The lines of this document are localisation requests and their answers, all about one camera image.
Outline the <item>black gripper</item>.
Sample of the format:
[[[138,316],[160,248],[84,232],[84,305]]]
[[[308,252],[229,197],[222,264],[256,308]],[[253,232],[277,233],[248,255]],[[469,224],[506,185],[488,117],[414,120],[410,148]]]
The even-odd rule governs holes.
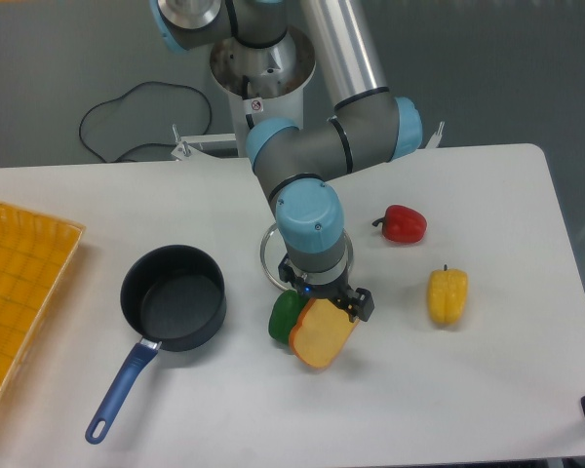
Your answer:
[[[313,298],[328,299],[344,311],[351,323],[367,322],[374,311],[374,301],[370,291],[357,288],[349,283],[349,261],[342,257],[331,269],[322,272],[309,272],[296,267],[288,257],[278,266],[280,279],[290,285],[297,293]]]

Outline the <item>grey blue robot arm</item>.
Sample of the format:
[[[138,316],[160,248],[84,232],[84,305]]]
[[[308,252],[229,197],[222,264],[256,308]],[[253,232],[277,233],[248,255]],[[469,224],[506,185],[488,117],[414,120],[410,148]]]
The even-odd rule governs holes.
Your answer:
[[[228,94],[239,153],[251,162],[286,253],[280,279],[298,293],[367,320],[371,293],[353,288],[353,250],[333,179],[414,152],[422,124],[394,97],[358,1],[305,1],[308,28],[282,1],[154,1],[173,50],[211,47]]]

